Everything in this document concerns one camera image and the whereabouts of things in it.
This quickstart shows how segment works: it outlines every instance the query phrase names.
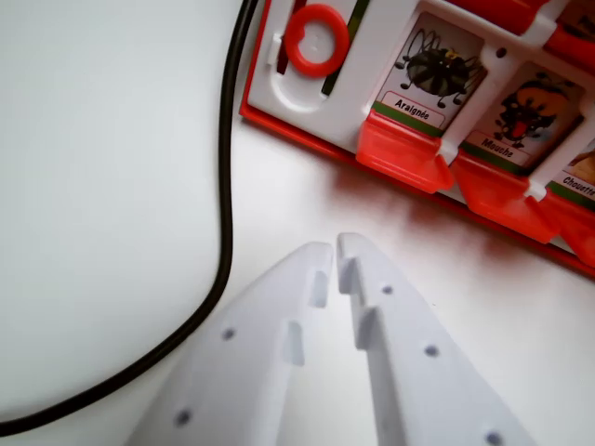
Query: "screw hole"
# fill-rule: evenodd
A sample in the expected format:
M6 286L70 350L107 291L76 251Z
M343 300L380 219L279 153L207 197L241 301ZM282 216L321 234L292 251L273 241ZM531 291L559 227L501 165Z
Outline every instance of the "screw hole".
M438 350L436 346L427 346L424 348L424 353L426 353L427 356L435 358L440 353L440 350Z
M221 337L223 338L224 341L229 341L230 339L232 339L235 336L235 330L232 328L228 328L226 329L223 334L221 335Z
M502 437L497 432L488 432L485 436L485 442L490 446L500 446L501 444L504 444Z
M174 424L177 427L186 426L192 420L192 412L189 409L183 409L176 414Z

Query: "red plastic flap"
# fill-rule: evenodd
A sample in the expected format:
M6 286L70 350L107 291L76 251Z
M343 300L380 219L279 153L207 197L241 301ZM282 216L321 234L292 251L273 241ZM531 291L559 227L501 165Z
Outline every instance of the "red plastic flap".
M436 155L440 140L427 138L371 112L362 125L355 159L427 193L450 189L455 180Z
M578 258L590 267L595 267L595 213L550 190L541 206L561 226L562 238Z
M541 210L533 197L525 197L529 183L460 152L451 165L469 209L506 228L548 243L560 227Z
M527 31L537 11L548 2L548 0L448 1L517 35Z
M546 43L546 50L595 74L595 44L567 33L561 24L558 24L558 28Z

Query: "red plastic ring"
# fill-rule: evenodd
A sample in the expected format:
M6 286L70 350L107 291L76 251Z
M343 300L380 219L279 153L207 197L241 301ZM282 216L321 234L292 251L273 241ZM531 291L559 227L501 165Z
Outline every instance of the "red plastic ring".
M299 42L304 38L306 23L318 21L328 26L335 37L335 51L325 62L310 62L301 54ZM335 72L347 57L350 48L350 34L345 20L328 5L307 5L296 12L285 30L285 51L296 69L310 77L326 77Z

